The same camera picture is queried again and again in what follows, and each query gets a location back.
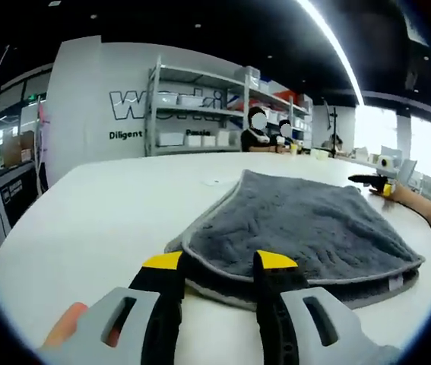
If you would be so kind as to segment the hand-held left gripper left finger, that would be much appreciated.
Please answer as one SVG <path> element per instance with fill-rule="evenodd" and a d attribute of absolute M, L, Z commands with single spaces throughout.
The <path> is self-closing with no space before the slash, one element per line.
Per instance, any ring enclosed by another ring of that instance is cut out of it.
<path fill-rule="evenodd" d="M 182 321 L 180 251 L 149 258 L 128 287 L 116 287 L 78 320 L 75 333 L 43 348 L 44 364 L 172 364 Z"/>

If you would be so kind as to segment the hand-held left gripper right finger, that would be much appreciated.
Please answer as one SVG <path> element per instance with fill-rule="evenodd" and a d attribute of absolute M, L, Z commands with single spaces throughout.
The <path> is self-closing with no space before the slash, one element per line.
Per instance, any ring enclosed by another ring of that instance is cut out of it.
<path fill-rule="evenodd" d="M 363 332 L 359 317 L 298 264 L 258 250 L 253 256 L 256 317 L 266 364 L 396 364 L 400 350 Z"/>

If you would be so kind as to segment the person's right hand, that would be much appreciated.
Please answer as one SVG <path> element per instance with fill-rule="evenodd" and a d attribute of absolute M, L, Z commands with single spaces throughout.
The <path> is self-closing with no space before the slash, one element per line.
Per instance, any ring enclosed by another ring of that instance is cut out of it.
<path fill-rule="evenodd" d="M 380 196 L 393 202 L 405 202 L 410 196 L 413 195 L 413 192 L 409 190 L 409 188 L 399 183 L 386 183 L 382 189 L 372 188 L 370 189 L 370 192 L 373 195 Z"/>

